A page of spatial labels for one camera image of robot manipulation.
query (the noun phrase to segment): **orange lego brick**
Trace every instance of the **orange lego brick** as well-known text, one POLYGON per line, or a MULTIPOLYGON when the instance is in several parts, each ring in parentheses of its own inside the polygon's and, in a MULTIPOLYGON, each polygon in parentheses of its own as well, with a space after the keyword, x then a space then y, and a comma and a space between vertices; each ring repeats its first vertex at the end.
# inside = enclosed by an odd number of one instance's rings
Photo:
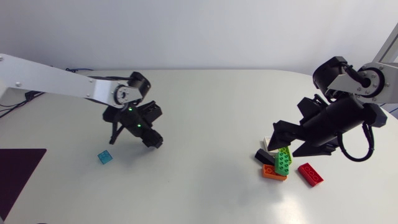
POLYGON ((265 178, 275 179, 275 180, 286 180, 287 176, 282 176, 275 173, 274 166, 264 164, 262 166, 262 176, 265 178))

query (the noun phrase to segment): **wire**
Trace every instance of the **wire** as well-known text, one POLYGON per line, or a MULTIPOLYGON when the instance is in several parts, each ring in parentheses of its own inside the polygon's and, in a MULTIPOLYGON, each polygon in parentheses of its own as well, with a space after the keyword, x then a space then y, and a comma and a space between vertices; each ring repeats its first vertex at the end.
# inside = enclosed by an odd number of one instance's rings
POLYGON ((68 72, 73 72, 73 73, 76 73, 79 70, 94 71, 94 70, 89 69, 89 68, 72 68, 72 69, 67 68, 65 70, 68 71, 68 72))
POLYGON ((106 78, 112 78, 115 80, 132 80, 134 77, 106 77, 106 78))
POLYGON ((18 108, 20 108, 21 106, 24 106, 26 103, 32 101, 33 99, 35 99, 35 98, 37 98, 37 97, 39 97, 39 96, 41 96, 41 95, 43 95, 43 94, 44 94, 44 93, 40 93, 40 92, 39 92, 39 94, 37 94, 36 96, 35 96, 35 95, 32 95, 31 98, 26 99, 25 101, 22 101, 22 102, 20 102, 20 103, 17 103, 13 108, 8 108, 8 109, 0 110, 0 112, 2 112, 2 111, 7 111, 7 112, 3 113, 2 115, 0 115, 0 118, 3 118, 5 115, 11 113, 11 111, 13 111, 13 110, 15 110, 15 109, 18 109, 18 108))
POLYGON ((370 85, 370 80, 366 80, 363 78, 356 70, 353 69, 352 65, 348 65, 347 63, 341 63, 344 71, 355 81, 359 82, 363 87, 368 87, 370 85))
POLYGON ((17 103, 17 104, 14 104, 14 105, 0 105, 0 106, 3 106, 3 107, 12 107, 12 106, 16 106, 16 105, 18 105, 18 103, 17 103))
POLYGON ((344 156, 346 156, 349 160, 354 161, 354 162, 363 162, 367 159, 369 159, 374 151, 374 136, 373 136, 373 131, 372 131, 372 127, 367 125, 366 123, 362 124, 362 128, 363 128, 363 132, 366 136, 366 139, 368 140, 369 143, 369 151, 366 154, 366 156, 362 157, 362 158, 355 158, 352 157, 351 155, 348 154, 347 150, 344 148, 344 144, 343 144, 343 134, 338 133, 337 135, 337 141, 338 144, 340 146, 341 152, 344 154, 344 156))
POLYGON ((398 108, 393 109, 393 110, 390 111, 389 113, 392 113, 392 112, 394 112, 394 111, 396 111, 396 110, 398 110, 398 108))

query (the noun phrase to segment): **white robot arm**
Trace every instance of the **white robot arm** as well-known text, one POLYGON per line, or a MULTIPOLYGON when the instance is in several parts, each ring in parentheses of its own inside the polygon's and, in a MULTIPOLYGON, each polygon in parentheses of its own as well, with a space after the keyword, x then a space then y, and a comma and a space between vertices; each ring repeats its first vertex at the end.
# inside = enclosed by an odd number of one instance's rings
POLYGON ((394 63, 397 57, 398 24, 373 62, 363 65, 357 74, 341 70, 327 86, 325 96, 334 98, 333 95, 343 91, 354 94, 364 103, 398 103, 398 63, 394 63))
POLYGON ((152 129, 152 122, 162 115, 160 107, 154 101, 137 106, 151 88, 139 72, 130 77, 86 77, 0 54, 0 97, 7 88, 77 96, 108 105, 103 119, 113 124, 110 144, 124 128, 147 147, 158 148, 163 143, 162 136, 152 129))
POLYGON ((10 55, 0 54, 0 96, 7 88, 43 91, 86 98, 122 108, 126 103, 142 100, 138 88, 128 80, 86 77, 10 55))

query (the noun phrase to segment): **white table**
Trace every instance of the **white table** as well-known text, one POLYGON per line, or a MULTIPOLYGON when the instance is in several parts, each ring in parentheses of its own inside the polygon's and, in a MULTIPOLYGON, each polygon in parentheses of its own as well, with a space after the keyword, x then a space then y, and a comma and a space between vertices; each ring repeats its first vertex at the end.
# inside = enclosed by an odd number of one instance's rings
MULTIPOLYGON (((5 224, 24 223, 394 223, 398 122, 374 129, 366 162, 296 157, 284 182, 261 177, 253 159, 280 119, 299 123, 297 103, 319 93, 312 78, 275 70, 146 70, 146 102, 163 115, 164 138, 148 149, 128 131, 108 144, 104 105, 45 94, 0 119, 2 148, 47 148, 5 224), (97 154, 108 150, 105 165, 97 154), (324 178, 311 188, 297 172, 309 162, 324 178)), ((90 75, 130 72, 94 72, 90 75)), ((368 144, 345 134, 354 156, 368 144)), ((295 141, 290 150, 301 142, 295 141)))

